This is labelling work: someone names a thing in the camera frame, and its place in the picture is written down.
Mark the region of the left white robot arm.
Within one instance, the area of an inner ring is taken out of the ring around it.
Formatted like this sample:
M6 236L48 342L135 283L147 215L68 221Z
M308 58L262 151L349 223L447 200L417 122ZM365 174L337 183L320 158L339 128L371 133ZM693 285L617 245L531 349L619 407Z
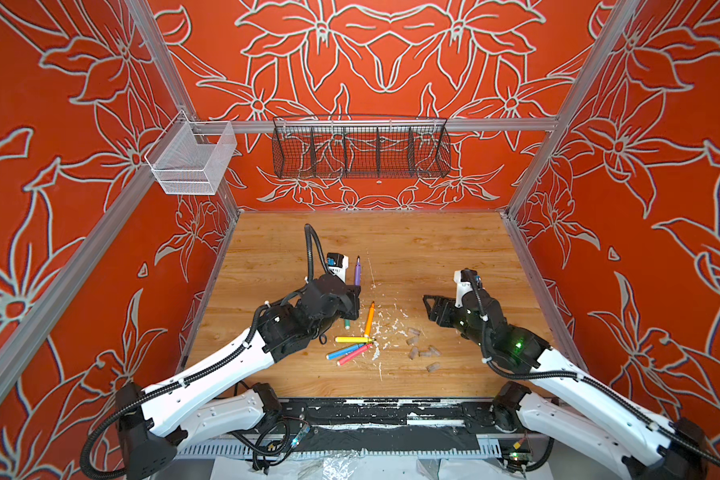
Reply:
M115 396L114 421L127 479L165 468L189 444L189 419L225 390L307 348L338 319L359 316L362 288L324 274L259 306L251 326L205 360L156 384L127 383Z

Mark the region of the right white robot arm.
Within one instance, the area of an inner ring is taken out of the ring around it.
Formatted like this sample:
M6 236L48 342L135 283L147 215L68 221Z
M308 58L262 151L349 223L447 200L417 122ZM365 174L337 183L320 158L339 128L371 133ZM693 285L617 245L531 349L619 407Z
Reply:
M476 343L506 384L494 398L497 427L523 427L562 443L621 479L704 479L710 460L693 422L672 421L612 390L533 332L507 323L496 300L480 316L473 294L426 295L430 321Z

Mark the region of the purple marker pen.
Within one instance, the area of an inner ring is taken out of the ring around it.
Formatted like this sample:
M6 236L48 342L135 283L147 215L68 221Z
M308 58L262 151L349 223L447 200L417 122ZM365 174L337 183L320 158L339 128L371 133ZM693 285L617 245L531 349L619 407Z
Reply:
M359 256L356 257L353 280L356 286L362 285L362 262Z

